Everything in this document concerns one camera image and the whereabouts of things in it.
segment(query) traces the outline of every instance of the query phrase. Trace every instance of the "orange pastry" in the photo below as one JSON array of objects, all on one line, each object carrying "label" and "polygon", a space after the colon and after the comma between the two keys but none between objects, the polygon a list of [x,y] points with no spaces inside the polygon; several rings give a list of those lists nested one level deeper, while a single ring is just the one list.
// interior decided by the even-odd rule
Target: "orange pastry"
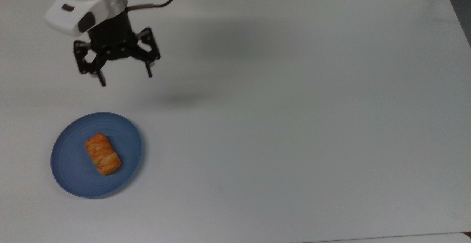
[{"label": "orange pastry", "polygon": [[103,133],[96,133],[85,141],[87,149],[96,169],[103,175],[116,171],[121,166],[121,161],[111,147],[110,142]]}]

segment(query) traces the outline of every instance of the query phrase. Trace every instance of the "table surface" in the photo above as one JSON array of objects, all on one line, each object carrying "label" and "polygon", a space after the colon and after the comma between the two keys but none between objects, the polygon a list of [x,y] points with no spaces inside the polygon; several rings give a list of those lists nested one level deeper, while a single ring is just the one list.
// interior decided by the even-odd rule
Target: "table surface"
[{"label": "table surface", "polygon": [[[78,73],[54,0],[0,0],[0,241],[292,243],[471,230],[471,49],[449,0],[175,0],[162,53]],[[130,0],[130,5],[165,0]],[[91,112],[141,167],[84,199],[49,167]]]}]

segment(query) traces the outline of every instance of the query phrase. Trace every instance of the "blue plate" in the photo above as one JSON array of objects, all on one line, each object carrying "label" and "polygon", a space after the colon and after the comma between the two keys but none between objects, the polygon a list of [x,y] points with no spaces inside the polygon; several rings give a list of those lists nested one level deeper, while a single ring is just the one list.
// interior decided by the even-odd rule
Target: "blue plate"
[{"label": "blue plate", "polygon": [[[109,175],[99,173],[85,149],[85,140],[102,132],[121,160]],[[52,148],[52,175],[62,189],[85,198],[104,197],[116,191],[139,165],[141,137],[126,118],[109,112],[89,114],[75,120],[59,135]]]}]

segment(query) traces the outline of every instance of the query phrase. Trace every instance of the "white robot link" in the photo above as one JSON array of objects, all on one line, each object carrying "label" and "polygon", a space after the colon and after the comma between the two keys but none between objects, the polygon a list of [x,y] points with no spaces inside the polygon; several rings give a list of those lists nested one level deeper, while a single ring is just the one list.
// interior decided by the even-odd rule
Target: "white robot link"
[{"label": "white robot link", "polygon": [[[135,34],[128,18],[128,0],[56,0],[45,15],[52,28],[68,35],[79,37],[87,32],[90,42],[75,41],[74,55],[79,72],[90,73],[106,86],[101,68],[107,60],[134,57],[146,64],[148,76],[152,77],[151,67],[160,59],[160,52],[150,28]],[[153,7],[141,5],[139,8]],[[150,46],[150,51],[138,45]],[[93,62],[85,56],[89,50],[96,53]]]}]

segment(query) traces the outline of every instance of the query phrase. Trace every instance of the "black cable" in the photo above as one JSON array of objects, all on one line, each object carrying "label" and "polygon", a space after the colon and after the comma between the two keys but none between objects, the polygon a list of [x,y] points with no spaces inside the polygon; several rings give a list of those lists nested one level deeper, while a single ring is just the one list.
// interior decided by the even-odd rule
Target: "black cable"
[{"label": "black cable", "polygon": [[167,2],[163,3],[163,4],[158,4],[158,5],[155,5],[155,4],[141,4],[141,5],[134,5],[134,6],[129,6],[128,7],[128,11],[129,10],[141,10],[143,8],[153,8],[153,7],[165,7],[167,6],[168,4],[170,4],[173,0],[168,0]]}]

